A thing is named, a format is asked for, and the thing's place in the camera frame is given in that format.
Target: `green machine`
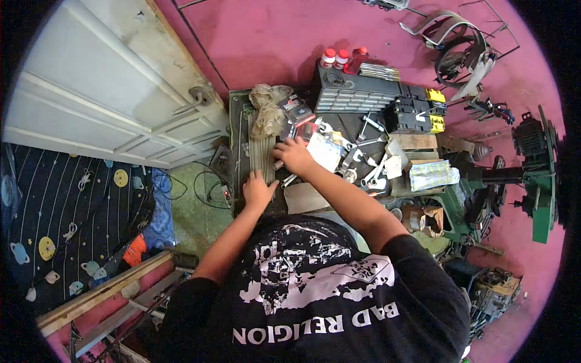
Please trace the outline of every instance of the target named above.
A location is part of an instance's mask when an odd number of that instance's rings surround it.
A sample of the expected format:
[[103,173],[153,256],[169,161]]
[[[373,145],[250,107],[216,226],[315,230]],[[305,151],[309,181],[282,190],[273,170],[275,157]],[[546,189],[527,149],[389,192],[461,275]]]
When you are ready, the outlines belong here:
[[425,198],[435,199],[444,208],[447,217],[444,237],[456,245],[477,246],[502,254],[500,250],[482,245],[481,241],[490,233],[492,219],[500,217],[505,185],[520,184],[526,195],[511,204],[533,218],[533,240],[547,243],[549,231],[558,218],[555,202],[557,134],[552,122],[545,119],[540,105],[539,113],[541,120],[527,112],[522,115],[520,125],[512,128],[517,155],[525,158],[520,167],[505,167],[501,156],[496,156],[492,168],[486,168],[474,165],[468,152],[443,155],[451,166],[459,169],[460,182],[447,185],[443,193]]

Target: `person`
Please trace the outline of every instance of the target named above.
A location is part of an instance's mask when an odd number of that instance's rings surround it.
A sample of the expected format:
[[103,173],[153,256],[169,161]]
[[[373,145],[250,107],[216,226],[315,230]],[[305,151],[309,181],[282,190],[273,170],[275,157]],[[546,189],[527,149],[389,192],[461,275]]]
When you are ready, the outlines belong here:
[[272,151],[361,234],[329,219],[260,220],[278,185],[262,172],[246,206],[171,295],[154,361],[458,362],[469,309],[452,279],[374,198],[311,157]]

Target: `workbench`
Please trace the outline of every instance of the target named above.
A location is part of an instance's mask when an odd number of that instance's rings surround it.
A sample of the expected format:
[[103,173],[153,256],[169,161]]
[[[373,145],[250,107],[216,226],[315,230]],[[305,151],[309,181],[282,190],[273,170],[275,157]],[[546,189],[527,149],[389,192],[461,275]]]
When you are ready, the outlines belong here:
[[[308,89],[295,89],[295,93],[302,98],[308,98],[310,91]],[[231,136],[231,150],[233,155],[233,160],[236,161],[233,175],[232,175],[232,186],[233,186],[233,203],[232,203],[232,215],[235,217],[242,211],[245,205],[244,197],[242,195],[242,184],[248,179],[248,174],[250,173],[250,159],[246,156],[244,152],[244,145],[248,143],[248,124],[243,116],[243,113],[251,112],[254,110],[254,106],[250,102],[248,95],[250,90],[244,91],[234,91],[230,92],[229,95],[229,114],[230,114],[230,136]],[[320,113],[317,117],[323,116],[323,122],[330,124],[333,130],[341,132],[342,136],[349,142],[355,142],[357,136],[359,135],[361,128],[363,127],[362,116],[363,113]],[[383,122],[383,117],[381,113],[372,114],[371,118],[376,120],[378,123],[385,125]],[[366,140],[377,139],[382,133],[367,125],[365,128]],[[402,149],[404,149],[406,156],[410,160],[432,160],[438,159],[437,153],[437,140],[434,134],[425,135],[390,135],[391,138],[397,139]],[[365,153],[366,156],[373,158],[377,163],[380,162],[383,154],[385,153],[384,147],[385,143],[372,143],[361,147],[361,151]],[[360,180],[365,177],[369,172],[373,170],[373,167],[367,165],[362,159],[359,163],[352,163],[351,168],[357,168],[357,180],[355,185],[359,186]],[[284,178],[291,175],[291,173],[286,169],[282,168],[275,173],[276,179],[283,180]],[[295,179],[293,184],[302,182],[300,178]],[[369,192],[380,192],[380,190],[369,190]],[[402,176],[399,178],[392,179],[388,181],[386,189],[391,193],[384,193],[378,196],[378,201],[387,201],[389,196],[393,197],[414,197],[421,195],[430,195],[434,193],[443,192],[443,187],[429,189],[427,191],[412,192],[409,186],[409,178]],[[275,191],[274,200],[269,203],[268,207],[264,211],[266,216],[280,216],[287,213],[287,205],[284,198],[284,191],[281,188],[277,188]]]

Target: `band t-shirt graphic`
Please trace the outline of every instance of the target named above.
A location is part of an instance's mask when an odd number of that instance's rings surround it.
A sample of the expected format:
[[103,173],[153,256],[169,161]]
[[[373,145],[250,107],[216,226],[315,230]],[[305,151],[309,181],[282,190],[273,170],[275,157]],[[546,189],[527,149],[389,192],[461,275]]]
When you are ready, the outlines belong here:
[[198,278],[174,292],[157,353],[160,361],[454,361],[468,325],[460,291],[414,238],[367,254],[332,221],[289,216],[257,226],[224,286]]

